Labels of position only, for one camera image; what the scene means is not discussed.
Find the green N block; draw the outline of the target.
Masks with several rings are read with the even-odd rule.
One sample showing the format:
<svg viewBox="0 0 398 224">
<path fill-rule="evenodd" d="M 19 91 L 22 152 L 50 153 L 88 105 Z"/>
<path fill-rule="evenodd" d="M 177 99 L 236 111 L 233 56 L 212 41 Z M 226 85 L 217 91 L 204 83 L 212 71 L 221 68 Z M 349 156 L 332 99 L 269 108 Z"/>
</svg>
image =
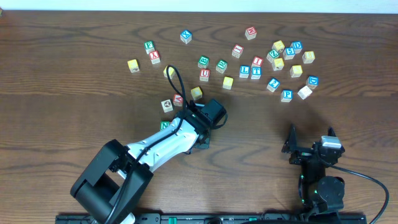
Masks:
<svg viewBox="0 0 398 224">
<path fill-rule="evenodd" d="M 160 130 L 164 130 L 170 125 L 170 121 L 161 121 L 160 122 Z"/>
</svg>

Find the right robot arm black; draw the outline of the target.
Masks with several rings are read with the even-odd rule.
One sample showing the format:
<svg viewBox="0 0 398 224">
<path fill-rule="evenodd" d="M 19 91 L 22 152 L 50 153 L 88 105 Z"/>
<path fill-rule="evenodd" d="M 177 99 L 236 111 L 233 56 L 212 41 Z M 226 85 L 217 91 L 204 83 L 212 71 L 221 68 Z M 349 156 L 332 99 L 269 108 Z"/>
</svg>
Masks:
<svg viewBox="0 0 398 224">
<path fill-rule="evenodd" d="M 301 147 L 297 143 L 295 126 L 291 125 L 282 152 L 290 154 L 290 164 L 301 167 L 298 192 L 306 213 L 331 213 L 344 207 L 344 180 L 326 175 L 326 168 L 336 164 L 345 152 L 333 128 L 311 147 Z"/>
</svg>

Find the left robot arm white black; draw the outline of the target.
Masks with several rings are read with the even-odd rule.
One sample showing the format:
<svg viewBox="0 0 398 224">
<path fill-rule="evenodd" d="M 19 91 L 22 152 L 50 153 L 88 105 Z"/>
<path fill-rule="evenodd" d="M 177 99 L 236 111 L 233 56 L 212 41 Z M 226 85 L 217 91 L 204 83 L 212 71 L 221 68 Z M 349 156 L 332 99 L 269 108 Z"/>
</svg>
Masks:
<svg viewBox="0 0 398 224">
<path fill-rule="evenodd" d="M 133 210 L 154 171 L 180 153 L 206 146 L 210 133 L 227 119 L 212 99 L 191 101 L 163 130 L 135 143 L 107 142 L 72 185 L 70 194 L 97 223 L 135 223 Z"/>
</svg>

